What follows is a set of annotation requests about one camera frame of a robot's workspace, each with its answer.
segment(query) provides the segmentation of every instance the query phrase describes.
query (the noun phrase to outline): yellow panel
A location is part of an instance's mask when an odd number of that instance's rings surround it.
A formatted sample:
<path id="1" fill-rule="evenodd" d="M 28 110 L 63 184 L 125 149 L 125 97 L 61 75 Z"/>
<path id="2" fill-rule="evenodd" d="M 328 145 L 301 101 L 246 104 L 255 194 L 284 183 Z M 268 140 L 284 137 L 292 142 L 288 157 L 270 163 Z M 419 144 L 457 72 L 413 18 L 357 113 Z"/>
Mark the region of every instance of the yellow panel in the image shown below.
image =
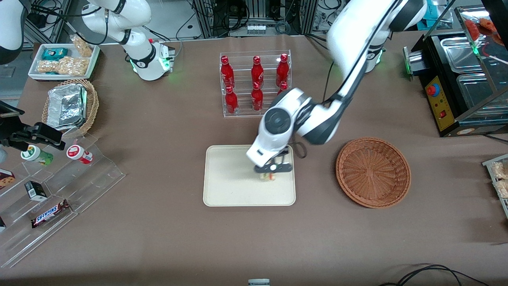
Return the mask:
<path id="1" fill-rule="evenodd" d="M 435 96 L 429 94 L 429 88 L 434 86 L 438 90 L 438 93 Z M 443 92 L 443 88 L 441 86 L 441 82 L 439 82 L 439 78 L 435 77 L 426 87 L 425 93 L 429 98 L 430 107 L 432 112 L 434 113 L 434 117 L 436 118 L 437 125 L 440 131 L 445 130 L 448 126 L 452 125 L 455 121 L 453 117 L 452 110 L 448 105 L 448 100 L 446 99 L 445 93 Z"/>

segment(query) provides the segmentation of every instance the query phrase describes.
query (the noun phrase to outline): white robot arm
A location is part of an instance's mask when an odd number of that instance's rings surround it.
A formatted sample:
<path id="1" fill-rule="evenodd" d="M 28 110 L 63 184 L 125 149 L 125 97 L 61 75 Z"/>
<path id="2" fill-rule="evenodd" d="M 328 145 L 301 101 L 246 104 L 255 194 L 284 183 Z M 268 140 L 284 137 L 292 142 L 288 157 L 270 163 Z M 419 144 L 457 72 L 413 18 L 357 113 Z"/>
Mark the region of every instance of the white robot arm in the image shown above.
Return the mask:
<path id="1" fill-rule="evenodd" d="M 313 145 L 328 142 L 335 134 L 345 108 L 353 98 L 363 74 L 375 66 L 388 35 L 420 21 L 425 0 L 352 0 L 328 32 L 328 50 L 342 83 L 326 102 L 316 103 L 300 89 L 282 92 L 261 119 L 259 134 L 247 151 L 257 172 L 284 152 L 296 132 Z"/>
<path id="2" fill-rule="evenodd" d="M 134 71 L 142 79 L 155 80 L 171 70 L 174 50 L 150 43 L 140 29 L 151 20 L 146 0 L 89 2 L 82 9 L 87 27 L 121 44 L 131 58 Z M 23 27 L 29 10 L 29 0 L 0 0 L 0 64 L 11 62 L 21 52 Z"/>

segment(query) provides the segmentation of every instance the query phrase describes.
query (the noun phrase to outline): red soda bottle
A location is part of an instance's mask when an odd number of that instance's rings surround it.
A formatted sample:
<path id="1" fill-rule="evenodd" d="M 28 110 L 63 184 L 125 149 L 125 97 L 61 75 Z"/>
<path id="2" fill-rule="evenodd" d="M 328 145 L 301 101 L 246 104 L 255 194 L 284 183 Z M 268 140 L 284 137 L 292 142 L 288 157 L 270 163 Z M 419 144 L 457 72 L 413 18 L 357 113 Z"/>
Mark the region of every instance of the red soda bottle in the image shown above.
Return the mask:
<path id="1" fill-rule="evenodd" d="M 252 82 L 259 82 L 259 85 L 263 86 L 263 67 L 261 66 L 261 58 L 258 55 L 255 55 L 252 59 L 254 65 L 250 70 L 250 74 L 252 75 Z"/>
<path id="2" fill-rule="evenodd" d="M 231 85 L 226 86 L 226 108 L 229 114 L 235 115 L 238 113 L 238 98 L 233 92 L 233 87 Z"/>
<path id="3" fill-rule="evenodd" d="M 280 83 L 280 90 L 279 90 L 279 92 L 277 93 L 277 95 L 279 95 L 281 92 L 286 91 L 286 90 L 288 90 L 288 83 L 287 83 L 287 82 L 285 82 L 285 81 L 282 81 L 282 82 Z"/>
<path id="4" fill-rule="evenodd" d="M 233 67 L 229 64 L 229 58 L 227 55 L 223 55 L 220 57 L 220 62 L 222 65 L 220 66 L 220 74 L 224 81 L 225 85 L 231 85 L 233 88 L 235 87 L 235 75 L 233 74 Z"/>
<path id="5" fill-rule="evenodd" d="M 288 55 L 283 53 L 280 55 L 280 62 L 279 65 L 277 66 L 277 79 L 275 80 L 275 84 L 278 87 L 280 87 L 280 83 L 288 79 L 288 74 L 289 74 Z"/>
<path id="6" fill-rule="evenodd" d="M 263 92 L 261 91 L 261 85 L 259 82 L 252 83 L 252 108 L 254 111 L 261 111 L 263 109 Z"/>

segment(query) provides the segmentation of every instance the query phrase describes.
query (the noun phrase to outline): brown tablecloth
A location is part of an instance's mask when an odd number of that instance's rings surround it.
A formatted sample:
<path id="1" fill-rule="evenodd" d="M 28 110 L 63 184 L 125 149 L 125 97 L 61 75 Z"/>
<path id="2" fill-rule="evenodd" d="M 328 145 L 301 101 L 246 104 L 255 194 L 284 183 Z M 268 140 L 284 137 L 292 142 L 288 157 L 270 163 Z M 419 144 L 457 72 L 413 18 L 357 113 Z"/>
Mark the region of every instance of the brown tablecloth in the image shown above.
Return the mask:
<path id="1" fill-rule="evenodd" d="M 0 269 L 2 279 L 32 285 L 246 285 L 250 278 L 270 278 L 274 286 L 378 285 L 397 281 L 415 264 L 441 263 L 492 285 L 508 284 L 507 219 L 481 166 L 508 147 L 483 136 L 438 137 L 420 83 L 404 77 L 402 47 L 413 46 L 420 34 L 395 34 L 335 137 L 308 146 L 306 159 L 295 158 L 297 200 L 290 207 L 203 204 L 206 149 L 250 144 L 259 123 L 223 118 L 218 55 L 291 49 L 294 86 L 320 99 L 331 62 L 325 50 L 288 36 L 185 42 L 174 72 L 147 82 L 123 60 L 120 46 L 102 46 L 93 81 L 100 107 L 90 132 L 127 176 L 14 268 Z M 335 72 L 329 95 L 339 86 Z M 55 85 L 27 81 L 19 104 L 24 122 L 40 119 Z M 406 156 L 412 185 L 398 205 L 367 209 L 339 189 L 337 154 L 361 136 L 385 139 Z M 19 162 L 19 153 L 9 152 L 6 166 Z M 444 273 L 415 280 L 454 281 Z"/>

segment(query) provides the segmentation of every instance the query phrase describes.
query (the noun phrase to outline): brown wicker basket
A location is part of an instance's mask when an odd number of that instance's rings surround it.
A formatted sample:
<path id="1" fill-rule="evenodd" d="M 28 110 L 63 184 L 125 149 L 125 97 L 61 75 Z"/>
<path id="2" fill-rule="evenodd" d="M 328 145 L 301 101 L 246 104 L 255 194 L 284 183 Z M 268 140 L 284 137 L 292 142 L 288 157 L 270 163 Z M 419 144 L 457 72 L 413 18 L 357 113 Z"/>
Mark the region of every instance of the brown wicker basket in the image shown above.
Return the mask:
<path id="1" fill-rule="evenodd" d="M 95 88 L 93 88 L 93 85 L 86 79 L 70 79 L 60 83 L 58 86 L 71 83 L 80 83 L 86 89 L 86 122 L 79 128 L 81 134 L 85 134 L 92 127 L 92 124 L 95 121 L 97 110 L 99 109 L 99 98 Z M 42 111 L 42 122 L 44 123 L 48 121 L 48 106 L 49 97 L 46 99 L 46 104 L 44 105 L 44 110 Z"/>
<path id="2" fill-rule="evenodd" d="M 411 185 L 411 171 L 402 153 L 374 137 L 348 142 L 335 166 L 342 190 L 369 208 L 387 208 L 400 202 Z"/>

